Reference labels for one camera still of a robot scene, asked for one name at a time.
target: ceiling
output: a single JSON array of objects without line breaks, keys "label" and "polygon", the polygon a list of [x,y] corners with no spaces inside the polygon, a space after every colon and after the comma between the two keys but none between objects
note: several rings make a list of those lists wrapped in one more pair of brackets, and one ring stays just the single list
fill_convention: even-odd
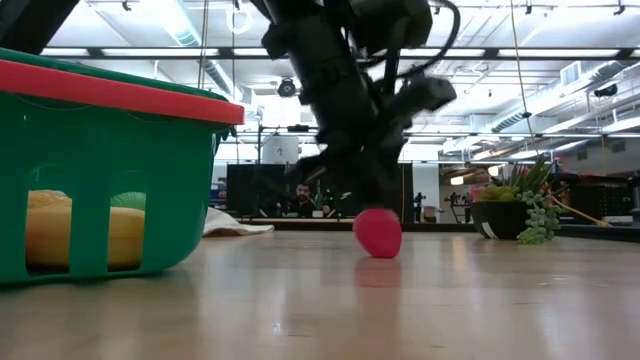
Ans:
[{"label": "ceiling", "polygon": [[[81,1],[49,46],[62,48],[175,47],[177,43],[167,30],[167,19],[173,19],[175,14],[172,14],[170,9],[179,1],[132,0],[128,2],[131,11],[125,11],[120,0]],[[513,20],[517,29],[518,45],[522,48],[640,47],[640,32],[628,31],[640,20],[640,0],[624,0],[626,11],[619,16],[614,15],[618,9],[617,0],[532,0],[531,14],[525,13],[524,0],[514,1],[518,6]],[[462,14],[462,27],[455,43],[456,47],[512,48],[514,46],[509,0],[455,0],[453,2],[459,6]],[[233,9],[232,1],[211,0],[207,26],[203,27],[204,1],[183,0],[182,3],[193,28],[200,34],[206,33],[207,36],[202,39],[203,45],[214,48],[261,47],[261,38],[268,27],[268,21],[251,5],[242,7],[246,12],[231,14],[232,24],[228,24],[228,13]],[[433,29],[425,46],[438,47],[445,42],[449,34],[452,16],[447,9],[442,9],[433,18]],[[234,34],[229,26],[234,24],[236,27],[246,25],[246,31]],[[199,67],[197,62],[191,59],[154,61],[150,57],[148,60],[103,58],[78,61],[90,66],[155,77],[190,86],[198,84]],[[284,108],[285,103],[274,95],[274,89],[283,77],[295,78],[288,60],[236,58],[216,61],[235,86],[253,90],[254,96],[251,99],[253,105],[271,105],[272,109]],[[401,60],[400,68],[409,68],[416,62],[421,61]],[[432,68],[431,72],[437,76],[449,78],[459,98],[436,114],[418,116],[412,130],[431,133],[436,131],[485,132],[489,124],[495,123],[498,114],[522,103],[521,89],[524,89],[526,97],[535,96],[549,84],[559,81],[560,70],[571,63],[573,61],[566,60],[521,62],[521,87],[516,61],[484,61],[482,59],[443,61]],[[381,77],[382,72],[383,68],[374,68],[370,73],[376,78]],[[629,72],[618,81],[620,82],[618,98],[624,97],[622,94],[625,93],[627,96],[636,93],[636,86],[639,84],[635,79],[635,73]],[[205,77],[203,86],[216,88],[216,84],[208,77]],[[558,103],[557,106],[534,115],[538,115],[541,119],[540,123],[543,122],[542,118],[553,118],[553,124],[556,124],[558,121],[562,122],[592,111],[594,106],[606,105],[613,101],[611,98],[593,98],[589,101],[586,99],[587,96],[584,93],[576,93]],[[288,111],[302,113],[293,117],[298,119],[298,122],[312,121],[308,109],[300,106],[286,108],[289,109]],[[601,121],[609,121],[608,117],[609,115],[604,114]],[[428,143],[442,144],[451,141],[445,136],[434,137],[431,140]],[[517,141],[511,144],[505,139],[491,146],[499,148],[506,146],[504,144],[520,146]],[[486,142],[476,142],[472,145],[476,146],[475,151],[481,151],[486,147]]]}]

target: person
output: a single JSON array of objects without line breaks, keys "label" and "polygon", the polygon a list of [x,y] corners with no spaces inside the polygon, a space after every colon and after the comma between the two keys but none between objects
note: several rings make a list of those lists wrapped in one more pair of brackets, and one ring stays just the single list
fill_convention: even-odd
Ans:
[{"label": "person", "polygon": [[312,192],[309,184],[298,184],[296,187],[296,197],[290,204],[290,211],[298,213],[298,217],[310,218],[316,209],[311,200]]}]

